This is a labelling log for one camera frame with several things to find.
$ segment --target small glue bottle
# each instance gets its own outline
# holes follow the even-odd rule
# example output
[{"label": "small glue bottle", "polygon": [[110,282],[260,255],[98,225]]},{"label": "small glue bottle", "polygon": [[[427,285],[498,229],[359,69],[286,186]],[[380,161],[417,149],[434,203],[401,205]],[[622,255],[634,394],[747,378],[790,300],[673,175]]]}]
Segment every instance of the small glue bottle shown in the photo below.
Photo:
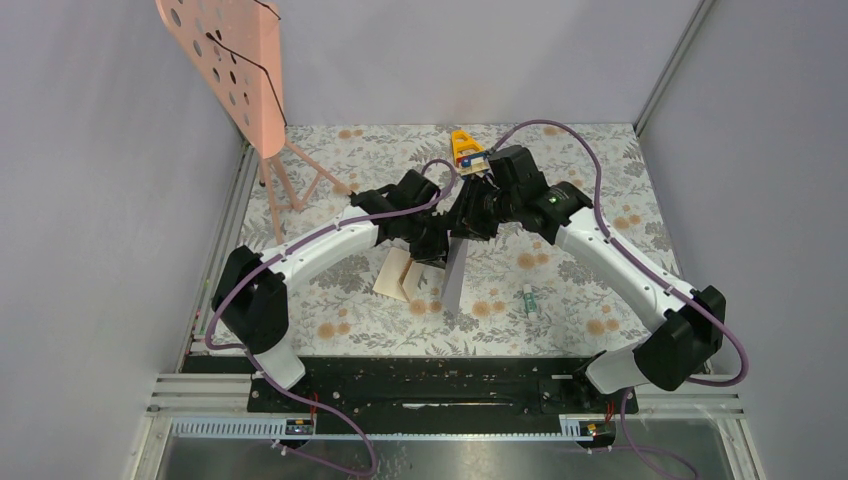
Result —
[{"label": "small glue bottle", "polygon": [[533,287],[524,284],[524,313],[530,320],[539,319],[539,308],[536,306],[536,297],[533,296]]}]

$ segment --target black base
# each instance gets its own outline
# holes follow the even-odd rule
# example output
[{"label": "black base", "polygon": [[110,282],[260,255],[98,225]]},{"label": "black base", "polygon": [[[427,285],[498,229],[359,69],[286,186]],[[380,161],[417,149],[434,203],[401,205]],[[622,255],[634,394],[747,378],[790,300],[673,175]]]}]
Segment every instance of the black base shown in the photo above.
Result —
[{"label": "black base", "polygon": [[[560,433],[559,414],[604,415],[621,392],[586,398],[567,375],[586,358],[301,357],[306,375],[291,391],[350,416],[370,434]],[[190,356],[183,373],[254,373],[246,358]],[[309,407],[254,380],[249,412],[303,413]],[[428,404],[418,409],[409,404]],[[636,413],[635,397],[627,413]],[[352,433],[319,410],[321,433]]]}]

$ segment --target gray wall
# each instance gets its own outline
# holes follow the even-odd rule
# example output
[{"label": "gray wall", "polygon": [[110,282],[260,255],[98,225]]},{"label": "gray wall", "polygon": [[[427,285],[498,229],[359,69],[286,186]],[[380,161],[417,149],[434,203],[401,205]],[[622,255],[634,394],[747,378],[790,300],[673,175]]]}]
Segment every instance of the gray wall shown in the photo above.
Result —
[{"label": "gray wall", "polygon": [[697,0],[279,0],[295,125],[633,122]]},{"label": "gray wall", "polygon": [[239,139],[152,1],[0,15],[0,478],[115,479]]},{"label": "gray wall", "polygon": [[848,476],[846,22],[842,0],[720,2],[642,139],[684,273],[727,294],[773,479]]}]

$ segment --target floral pattern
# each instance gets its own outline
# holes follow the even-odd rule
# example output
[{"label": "floral pattern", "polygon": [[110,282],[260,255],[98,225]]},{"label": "floral pattern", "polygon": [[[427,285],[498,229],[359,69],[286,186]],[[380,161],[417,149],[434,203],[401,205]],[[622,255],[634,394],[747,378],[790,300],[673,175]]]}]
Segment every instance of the floral pattern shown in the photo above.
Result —
[{"label": "floral pattern", "polygon": [[[449,132],[462,128],[490,146],[510,125],[390,125],[289,127],[289,138],[352,190],[397,182],[406,170],[433,158],[449,158]],[[602,203],[613,226],[663,268],[676,273],[671,242],[662,223],[641,150],[626,124],[575,125],[604,166]],[[533,152],[548,183],[568,180],[592,195],[594,167],[580,144],[554,127],[528,127],[510,143]],[[313,171],[284,152],[292,182],[303,191]],[[429,178],[444,185],[449,175],[433,167]],[[274,179],[280,201],[283,189]],[[440,205],[447,209],[454,195]],[[281,215],[293,239],[328,221],[348,204],[322,181],[299,213]],[[241,231],[254,250],[275,245],[266,191],[254,184]],[[627,304],[586,265],[516,224],[501,226],[487,243],[471,242],[460,313],[440,303],[444,272],[426,267],[410,303],[371,291],[391,245],[353,255],[289,292],[290,338],[301,355],[591,355],[616,349],[647,331]],[[524,313],[522,287],[533,286],[537,319]],[[223,324],[216,341],[234,341]]]}]

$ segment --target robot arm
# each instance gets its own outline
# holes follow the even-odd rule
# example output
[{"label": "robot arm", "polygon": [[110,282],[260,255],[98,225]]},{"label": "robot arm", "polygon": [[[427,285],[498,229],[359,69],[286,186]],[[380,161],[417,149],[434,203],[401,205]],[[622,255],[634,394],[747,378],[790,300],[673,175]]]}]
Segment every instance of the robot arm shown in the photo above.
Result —
[{"label": "robot arm", "polygon": [[[501,223],[520,222],[526,230],[538,233],[591,266],[651,332],[646,341],[602,352],[585,365],[577,377],[590,393],[611,394],[649,382],[674,390],[718,351],[722,335],[716,327],[670,295],[609,243],[602,235],[591,200],[579,189],[568,182],[548,186],[529,150],[520,146],[494,153],[489,165],[492,178],[467,177],[456,202],[445,214],[436,214],[432,207],[410,215],[352,223],[323,236],[317,235],[322,229],[319,227],[261,255],[247,247],[236,249],[225,266],[213,307],[217,310],[247,273],[287,251],[290,245],[303,245],[259,274],[222,315],[266,374],[290,387],[303,376],[304,369],[285,338],[289,288],[305,283],[348,255],[394,238],[409,243],[416,261],[444,267],[448,232],[451,237],[485,241],[497,235]],[[338,226],[345,219],[421,206],[438,191],[422,174],[410,170],[398,185],[352,196],[351,206],[330,224]],[[691,298],[723,322],[725,301],[718,290],[708,287],[698,292],[656,265],[625,238],[616,236],[616,240],[650,271],[677,290],[689,292]]]}]

